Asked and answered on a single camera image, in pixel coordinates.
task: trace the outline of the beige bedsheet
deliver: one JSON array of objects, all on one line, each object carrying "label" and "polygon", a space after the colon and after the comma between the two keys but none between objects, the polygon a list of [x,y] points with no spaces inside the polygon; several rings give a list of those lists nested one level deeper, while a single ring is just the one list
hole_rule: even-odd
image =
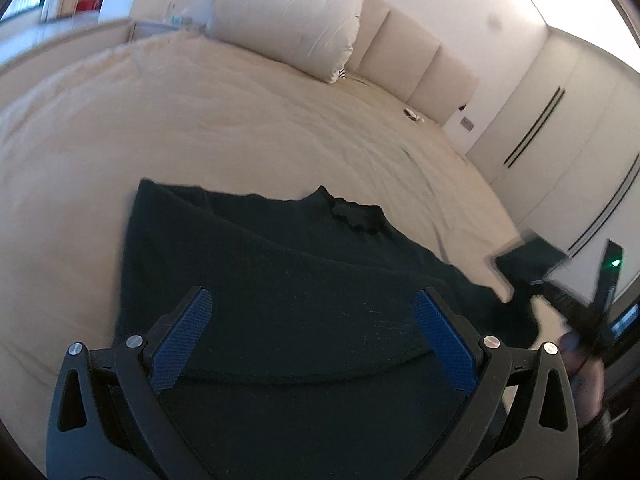
[{"label": "beige bedsheet", "polygon": [[[0,417],[39,467],[68,345],[110,344],[140,178],[298,199],[324,185],[379,204],[473,282],[517,236],[442,130],[350,77],[327,85],[181,32],[69,67],[0,115]],[[541,339],[558,318],[540,305]]]}]

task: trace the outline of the blue gripper pad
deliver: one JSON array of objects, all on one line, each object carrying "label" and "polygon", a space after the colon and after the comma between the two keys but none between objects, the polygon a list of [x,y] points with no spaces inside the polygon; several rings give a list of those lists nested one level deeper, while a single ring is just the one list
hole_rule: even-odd
[{"label": "blue gripper pad", "polygon": [[149,383],[156,395],[174,386],[212,314],[211,294],[203,289],[184,309],[154,353]]},{"label": "blue gripper pad", "polygon": [[470,395],[478,384],[476,360],[433,298],[421,290],[414,300],[418,326],[456,390]]}]

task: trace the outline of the door handle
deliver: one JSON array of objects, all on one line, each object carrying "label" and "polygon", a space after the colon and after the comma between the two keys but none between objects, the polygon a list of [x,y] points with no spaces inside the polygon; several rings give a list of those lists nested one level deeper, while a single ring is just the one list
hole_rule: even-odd
[{"label": "door handle", "polygon": [[566,91],[564,90],[564,88],[558,87],[558,89],[556,90],[556,93],[553,95],[551,100],[546,104],[545,109],[542,110],[542,113],[536,119],[536,122],[533,123],[533,126],[529,129],[527,134],[522,138],[522,140],[518,143],[515,149],[504,160],[504,162],[502,163],[504,166],[507,166],[507,168],[510,168],[511,166],[514,165],[516,160],[520,158],[520,155],[522,155],[524,150],[526,150],[527,147],[531,144],[531,141],[535,139],[536,135],[540,132],[540,130],[545,125],[548,118],[554,112],[554,110],[556,109],[556,107],[564,97],[565,92]]},{"label": "door handle", "polygon": [[611,200],[607,202],[600,214],[591,223],[589,227],[580,235],[580,237],[574,242],[574,244],[567,250],[567,255],[573,258],[578,254],[586,244],[598,233],[601,227],[609,220],[610,216],[616,211],[620,203],[624,200],[626,194],[633,186],[638,174],[640,173],[640,153],[636,155],[636,158],[631,165],[631,168],[624,177],[622,184],[618,187],[618,190],[611,197]]}]

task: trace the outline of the red object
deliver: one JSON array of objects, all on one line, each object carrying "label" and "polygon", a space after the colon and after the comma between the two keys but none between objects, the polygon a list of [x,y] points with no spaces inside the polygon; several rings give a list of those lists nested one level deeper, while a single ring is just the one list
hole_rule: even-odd
[{"label": "red object", "polygon": [[85,10],[100,10],[100,0],[78,0],[76,5],[76,12],[83,12]]}]

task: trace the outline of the dark cloth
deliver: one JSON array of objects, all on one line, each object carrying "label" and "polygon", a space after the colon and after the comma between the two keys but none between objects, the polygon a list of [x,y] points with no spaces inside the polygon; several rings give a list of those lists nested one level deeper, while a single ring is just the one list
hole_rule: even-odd
[{"label": "dark cloth", "polygon": [[612,435],[611,415],[607,408],[600,410],[600,413],[589,424],[578,430],[580,471],[584,471],[604,449],[611,440]]},{"label": "dark cloth", "polygon": [[116,342],[192,285],[214,317],[160,399],[219,478],[404,478],[462,403],[414,323],[433,286],[480,335],[529,347],[530,309],[321,187],[299,201],[140,183]]}]

